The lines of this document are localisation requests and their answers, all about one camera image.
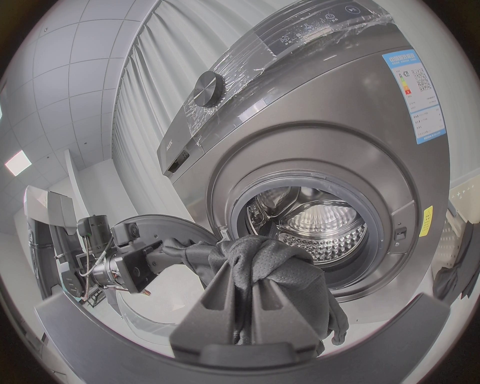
square ceiling light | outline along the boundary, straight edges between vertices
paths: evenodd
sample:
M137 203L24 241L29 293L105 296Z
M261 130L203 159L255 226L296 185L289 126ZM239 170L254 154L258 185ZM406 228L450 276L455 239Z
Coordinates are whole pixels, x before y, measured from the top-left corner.
M9 161L5 163L6 167L13 173L14 176L19 175L25 169L32 165L24 151L20 151Z

energy label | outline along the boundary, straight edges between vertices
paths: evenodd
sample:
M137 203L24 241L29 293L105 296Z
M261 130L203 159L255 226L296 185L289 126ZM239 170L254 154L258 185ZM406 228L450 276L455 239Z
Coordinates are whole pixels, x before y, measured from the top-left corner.
M383 55L407 103L417 144L446 134L437 93L413 49Z

wire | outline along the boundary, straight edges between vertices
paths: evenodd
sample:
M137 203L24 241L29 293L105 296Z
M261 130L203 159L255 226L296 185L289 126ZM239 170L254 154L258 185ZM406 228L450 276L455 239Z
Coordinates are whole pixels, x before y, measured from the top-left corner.
M112 245L112 242L113 242L113 236L110 237L110 240L108 241L107 246L105 247L102 254L100 255L100 257L98 258L98 260L95 262L95 264L93 265L93 267L91 269L89 269L89 263L88 263L88 259L87 259L87 272L84 273L84 274L80 273L81 277L88 277L88 275L92 273L93 269L103 261L103 259L107 255L108 249ZM87 257L90 258L90 251L89 251L88 248L87 248Z

plastic wrap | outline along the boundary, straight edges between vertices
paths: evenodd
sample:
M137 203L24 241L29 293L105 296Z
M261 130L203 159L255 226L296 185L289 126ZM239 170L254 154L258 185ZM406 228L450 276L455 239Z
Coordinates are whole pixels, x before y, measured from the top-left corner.
M393 22L391 15L370 0L303 0L274 13L238 40L211 71L220 74L225 91L212 108L196 105L193 92L183 108L192 138L201 143L202 127L253 80L295 50L315 42L315 50L337 44L343 38L364 29ZM266 102L253 106L247 115L265 108ZM241 116L245 121L249 116Z

white curtain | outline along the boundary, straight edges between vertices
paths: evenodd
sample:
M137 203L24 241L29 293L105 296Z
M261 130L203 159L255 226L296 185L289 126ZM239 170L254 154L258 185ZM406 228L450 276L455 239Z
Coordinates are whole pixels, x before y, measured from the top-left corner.
M161 173L156 150L198 77L241 36L293 0L164 0L123 70L112 158L139 214L191 217Z

